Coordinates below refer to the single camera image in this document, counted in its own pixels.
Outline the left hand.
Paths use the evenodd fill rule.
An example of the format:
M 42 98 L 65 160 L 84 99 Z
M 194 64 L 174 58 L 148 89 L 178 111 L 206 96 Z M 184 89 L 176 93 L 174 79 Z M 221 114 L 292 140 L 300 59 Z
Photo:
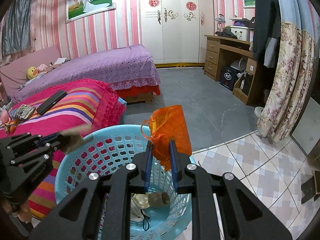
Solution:
M 15 218 L 18 218 L 21 222 L 24 223 L 31 222 L 32 214 L 28 200 L 25 203 L 21 204 L 15 212 L 12 210 L 12 205 L 7 199 L 1 200 L 1 205 L 6 214 L 13 215 Z

